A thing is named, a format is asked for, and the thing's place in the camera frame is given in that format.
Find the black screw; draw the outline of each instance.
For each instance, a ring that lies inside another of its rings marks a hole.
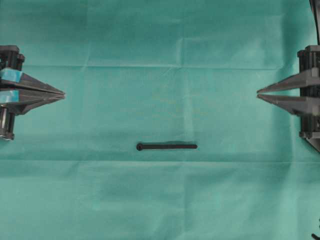
[[[144,149],[197,149],[198,146],[196,144],[143,144],[138,143],[136,145],[136,149],[138,151],[142,151]]]

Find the blue tape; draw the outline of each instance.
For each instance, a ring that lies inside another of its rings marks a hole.
[[[19,102],[19,91],[0,91],[0,104]]]
[[[4,68],[0,71],[0,77],[3,80],[19,83],[23,72],[11,68]]]

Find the teal fabric background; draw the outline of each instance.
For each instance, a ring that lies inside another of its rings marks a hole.
[[[319,234],[320,155],[256,99],[316,44],[308,0],[0,0],[0,30],[66,92],[0,142],[0,239]],[[199,147],[136,150],[167,141]]]

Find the green cloth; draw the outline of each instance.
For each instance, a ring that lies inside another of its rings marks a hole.
[[[320,155],[256,99],[316,44],[308,0],[1,0],[0,30],[66,92],[0,142],[0,239],[319,234]],[[168,141],[198,149],[136,150]]]

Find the black plastic part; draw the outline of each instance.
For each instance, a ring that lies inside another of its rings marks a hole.
[[[315,235],[314,233],[311,235],[311,237],[312,237],[314,240],[320,240],[320,237],[318,237],[318,236]]]
[[[196,144],[143,144],[138,143],[136,149],[142,150],[164,150],[164,149],[197,149]]]

